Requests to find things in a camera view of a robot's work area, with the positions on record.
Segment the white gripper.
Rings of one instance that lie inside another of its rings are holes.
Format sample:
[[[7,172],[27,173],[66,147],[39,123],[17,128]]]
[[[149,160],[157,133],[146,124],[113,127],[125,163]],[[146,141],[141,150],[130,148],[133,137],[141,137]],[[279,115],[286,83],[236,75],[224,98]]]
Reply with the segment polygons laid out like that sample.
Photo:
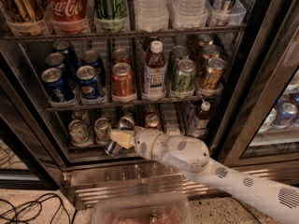
[[[135,146],[135,152],[140,157],[150,160],[155,140],[163,132],[155,129],[145,129],[140,126],[135,126],[134,132],[112,129],[110,138],[126,149]]]

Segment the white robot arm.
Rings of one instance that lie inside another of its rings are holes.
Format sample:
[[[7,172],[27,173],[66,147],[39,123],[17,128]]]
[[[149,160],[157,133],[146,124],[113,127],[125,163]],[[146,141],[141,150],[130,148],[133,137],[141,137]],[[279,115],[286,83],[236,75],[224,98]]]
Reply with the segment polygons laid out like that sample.
[[[214,161],[206,144],[155,129],[113,129],[110,138],[148,160],[178,168],[192,182],[225,191],[282,224],[299,224],[299,188],[238,172]]]

